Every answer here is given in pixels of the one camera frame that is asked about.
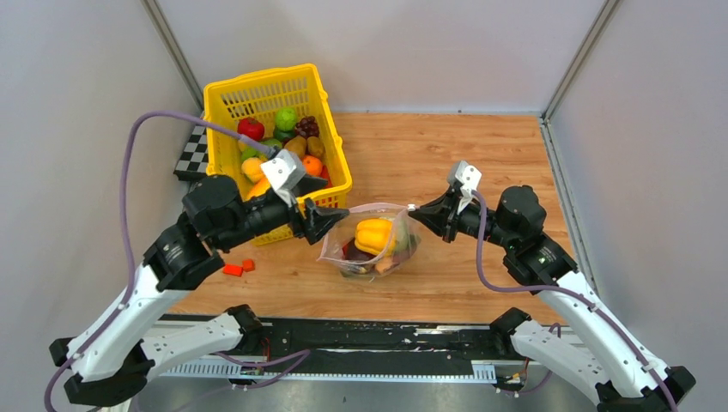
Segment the dark purple mangosteen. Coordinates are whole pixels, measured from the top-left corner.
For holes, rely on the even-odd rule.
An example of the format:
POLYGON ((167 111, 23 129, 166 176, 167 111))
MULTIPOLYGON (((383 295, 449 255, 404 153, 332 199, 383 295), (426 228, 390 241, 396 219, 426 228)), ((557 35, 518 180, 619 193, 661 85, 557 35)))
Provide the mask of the dark purple mangosteen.
POLYGON ((342 254, 343 254, 342 260, 345 263, 349 263, 349 264, 365 264, 367 262, 372 261, 375 258, 374 255, 360 250, 355 245, 354 238, 350 239, 349 242, 346 243, 342 247, 342 254))

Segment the clear zip top bag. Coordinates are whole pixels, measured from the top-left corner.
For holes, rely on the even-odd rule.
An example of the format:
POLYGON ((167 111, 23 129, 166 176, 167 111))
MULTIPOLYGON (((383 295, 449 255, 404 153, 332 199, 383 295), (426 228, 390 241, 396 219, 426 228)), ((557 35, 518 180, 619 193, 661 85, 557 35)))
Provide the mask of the clear zip top bag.
POLYGON ((348 278, 387 276, 408 262, 421 243, 413 205, 367 203, 349 209, 324 237, 318 261, 348 278))

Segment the yellow bell pepper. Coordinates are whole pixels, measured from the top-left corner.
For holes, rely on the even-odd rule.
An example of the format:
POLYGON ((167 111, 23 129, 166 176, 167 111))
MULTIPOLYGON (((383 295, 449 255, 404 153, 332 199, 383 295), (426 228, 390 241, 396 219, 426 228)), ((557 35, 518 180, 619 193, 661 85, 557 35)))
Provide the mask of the yellow bell pepper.
POLYGON ((378 256, 393 253, 393 221, 383 218, 366 219, 355 227, 355 245, 362 251, 378 256))

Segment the green white cabbage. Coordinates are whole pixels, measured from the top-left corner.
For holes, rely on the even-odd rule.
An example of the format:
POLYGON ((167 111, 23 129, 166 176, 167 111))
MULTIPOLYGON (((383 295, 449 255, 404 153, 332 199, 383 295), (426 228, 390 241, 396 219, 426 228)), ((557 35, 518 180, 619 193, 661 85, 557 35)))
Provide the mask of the green white cabbage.
POLYGON ((402 252, 412 252, 416 249, 420 242, 419 235, 410 225, 409 218, 399 219, 394 225, 394 248, 395 254, 402 252))

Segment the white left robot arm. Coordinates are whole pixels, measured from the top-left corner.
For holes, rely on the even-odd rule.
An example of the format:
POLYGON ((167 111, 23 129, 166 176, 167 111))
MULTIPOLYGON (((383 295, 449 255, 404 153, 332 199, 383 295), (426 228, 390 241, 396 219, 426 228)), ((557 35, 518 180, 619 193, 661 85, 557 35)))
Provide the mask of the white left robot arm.
POLYGON ((130 283, 103 316, 81 335, 51 344, 55 365, 70 371, 64 383, 70 403, 112 407, 187 361, 233 349, 256 353, 263 343, 262 324, 247 305, 172 335, 152 338, 148 331, 220 270, 223 255, 234 247, 282 226, 315 244, 349 214, 312 200, 289 205, 274 191, 244 200, 227 175, 202 179, 182 203, 183 213, 144 253, 130 283))

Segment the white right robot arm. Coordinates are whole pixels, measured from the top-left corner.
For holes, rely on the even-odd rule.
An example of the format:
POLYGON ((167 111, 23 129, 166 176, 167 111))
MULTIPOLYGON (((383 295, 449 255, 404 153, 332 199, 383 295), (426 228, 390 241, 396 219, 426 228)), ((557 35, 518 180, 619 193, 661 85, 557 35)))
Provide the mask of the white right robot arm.
POLYGON ((600 411, 676 411, 695 386, 686 367, 670 367, 645 347, 600 300, 572 257, 543 230, 547 217, 528 185, 506 188, 495 209, 460 184, 409 216, 445 242, 476 239, 476 271, 489 290, 529 293, 554 309, 587 347, 552 337, 512 308, 491 325, 490 346, 501 358, 533 359, 589 397, 600 411))

